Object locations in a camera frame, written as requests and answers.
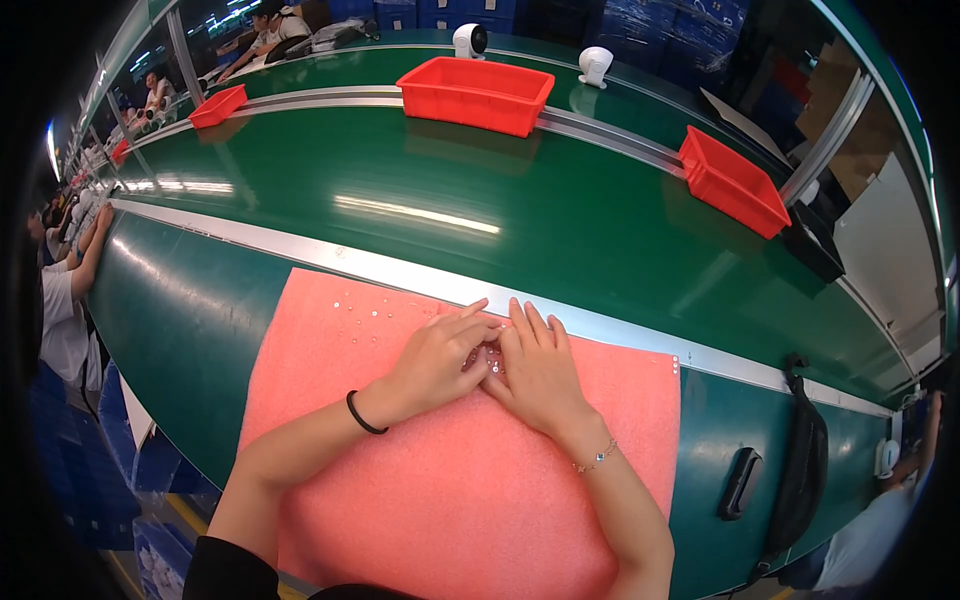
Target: black sleeve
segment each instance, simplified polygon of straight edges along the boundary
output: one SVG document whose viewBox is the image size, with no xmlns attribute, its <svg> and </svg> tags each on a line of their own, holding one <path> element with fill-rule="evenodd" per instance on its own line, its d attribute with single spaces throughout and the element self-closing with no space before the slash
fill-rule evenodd
<svg viewBox="0 0 960 600">
<path fill-rule="evenodd" d="M 183 600 L 275 600 L 273 567 L 236 544 L 200 536 L 183 582 Z"/>
</svg>

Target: black waist bag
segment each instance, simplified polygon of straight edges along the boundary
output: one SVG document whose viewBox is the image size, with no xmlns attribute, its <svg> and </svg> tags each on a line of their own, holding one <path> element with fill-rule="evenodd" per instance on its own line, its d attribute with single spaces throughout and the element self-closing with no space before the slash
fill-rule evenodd
<svg viewBox="0 0 960 600">
<path fill-rule="evenodd" d="M 806 397 L 804 379 L 793 373 L 795 367 L 808 366 L 805 356 L 793 353 L 787 357 L 786 380 L 794 397 L 793 425 L 763 554 L 747 585 L 766 575 L 770 563 L 800 539 L 827 485 L 827 424 Z"/>
</svg>

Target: finger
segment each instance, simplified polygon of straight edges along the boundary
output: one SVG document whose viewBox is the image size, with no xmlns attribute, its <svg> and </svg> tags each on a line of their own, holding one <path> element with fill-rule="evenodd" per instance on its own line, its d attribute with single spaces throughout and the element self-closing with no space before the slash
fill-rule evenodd
<svg viewBox="0 0 960 600">
<path fill-rule="evenodd" d="M 472 328 L 474 325 L 481 324 L 491 329 L 500 328 L 500 321 L 493 317 L 481 317 L 479 315 L 474 315 L 472 317 L 465 317 L 463 319 L 455 319 L 451 322 L 444 324 L 444 327 L 450 333 L 451 337 L 459 335 L 461 332 L 466 331 Z"/>
<path fill-rule="evenodd" d="M 457 396 L 466 396 L 472 392 L 473 388 L 480 385 L 480 382 L 489 372 L 490 365 L 487 364 L 487 361 L 478 358 L 472 367 L 460 373 L 460 376 L 457 377 Z"/>
<path fill-rule="evenodd" d="M 564 352 L 570 351 L 570 339 L 566 335 L 566 327 L 564 327 L 564 324 L 553 315 L 547 317 L 546 321 L 550 324 L 550 328 L 553 329 L 554 337 L 557 338 L 557 350 L 563 350 Z"/>
<path fill-rule="evenodd" d="M 478 312 L 486 308 L 487 304 L 490 304 L 490 301 L 487 300 L 486 298 L 481 298 L 480 300 L 474 302 L 470 306 L 467 306 L 463 310 L 458 312 L 457 316 L 460 319 L 463 319 L 465 317 L 472 317 L 473 315 L 477 314 Z"/>
<path fill-rule="evenodd" d="M 510 299 L 510 320 L 514 322 L 514 329 L 516 329 L 516 335 L 519 336 L 522 346 L 527 347 L 537 343 L 534 330 L 530 328 L 530 322 L 527 321 L 523 309 L 520 308 L 520 301 L 516 298 Z"/>
<path fill-rule="evenodd" d="M 480 387 L 501 404 L 510 404 L 514 401 L 514 393 L 491 372 L 487 373 L 487 376 L 480 382 Z"/>
<path fill-rule="evenodd" d="M 463 344 L 464 353 L 467 354 L 482 343 L 492 342 L 499 338 L 501 331 L 503 331 L 503 329 L 500 327 L 490 327 L 482 323 L 477 323 L 461 331 L 455 335 L 453 339 Z"/>
<path fill-rule="evenodd" d="M 507 363 L 513 363 L 523 357 L 523 345 L 516 333 L 516 327 L 507 327 L 500 332 L 500 350 Z"/>
<path fill-rule="evenodd" d="M 550 332 L 547 330 L 546 323 L 543 322 L 543 317 L 540 316 L 540 312 L 530 301 L 527 301 L 523 306 L 526 308 L 527 320 L 530 322 L 530 326 L 534 330 L 534 335 L 537 337 L 537 343 L 544 348 L 553 348 L 553 338 L 550 337 Z"/>
</svg>

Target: woman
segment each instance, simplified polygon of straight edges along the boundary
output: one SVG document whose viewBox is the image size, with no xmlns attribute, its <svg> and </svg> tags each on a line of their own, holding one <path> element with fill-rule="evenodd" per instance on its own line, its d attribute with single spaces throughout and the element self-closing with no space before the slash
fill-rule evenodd
<svg viewBox="0 0 960 600">
<path fill-rule="evenodd" d="M 530 302 L 524 314 L 519 302 L 511 299 L 513 325 L 501 328 L 497 320 L 478 314 L 485 306 L 487 300 L 480 300 L 432 320 L 414 332 L 392 371 L 244 448 L 206 536 L 197 540 L 184 600 L 276 598 L 277 521 L 283 494 L 360 439 L 465 396 L 477 385 L 553 439 L 573 463 L 596 465 L 580 471 L 604 536 L 619 560 L 607 597 L 666 598 L 673 565 L 670 530 L 622 453 L 594 463 L 597 453 L 611 445 L 611 434 L 603 416 L 584 399 L 563 324 L 553 315 L 545 323 Z M 461 371 L 477 346 L 494 341 L 510 365 L 506 385 L 484 361 Z M 401 597 L 405 596 L 356 585 L 328 588 L 313 596 Z"/>
<path fill-rule="evenodd" d="M 280 0 L 264 0 L 250 12 L 253 18 L 253 28 L 258 32 L 256 39 L 247 52 L 240 55 L 232 65 L 227 67 L 217 83 L 225 81 L 233 72 L 254 56 L 262 57 L 274 49 L 279 42 L 293 36 L 309 36 L 310 27 L 306 21 L 293 14 L 293 8 L 284 6 Z"/>
</svg>

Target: black hair tie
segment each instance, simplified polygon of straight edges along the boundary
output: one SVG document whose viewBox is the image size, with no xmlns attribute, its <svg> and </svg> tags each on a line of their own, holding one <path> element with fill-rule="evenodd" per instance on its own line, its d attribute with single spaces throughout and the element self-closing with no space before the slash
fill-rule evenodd
<svg viewBox="0 0 960 600">
<path fill-rule="evenodd" d="M 354 419 L 357 419 L 357 422 L 360 423 L 360 426 L 361 426 L 361 427 L 363 427 L 364 429 L 366 429 L 367 431 L 369 431 L 369 432 L 371 432 L 371 433 L 373 433 L 373 434 L 375 434 L 375 435 L 382 436 L 383 434 L 387 433 L 387 430 L 390 429 L 390 427 L 384 427 L 383 429 L 377 429 L 377 428 L 374 427 L 373 425 L 370 425 L 368 422 L 366 422 L 365 420 L 363 420 L 363 419 L 360 417 L 360 415 L 357 414 L 357 409 L 354 408 L 354 406 L 353 406 L 353 395 L 356 394 L 356 393 L 357 393 L 356 390 L 350 390 L 349 392 L 347 392 L 347 408 L 350 409 L 350 414 L 353 415 L 353 418 L 354 418 Z"/>
</svg>

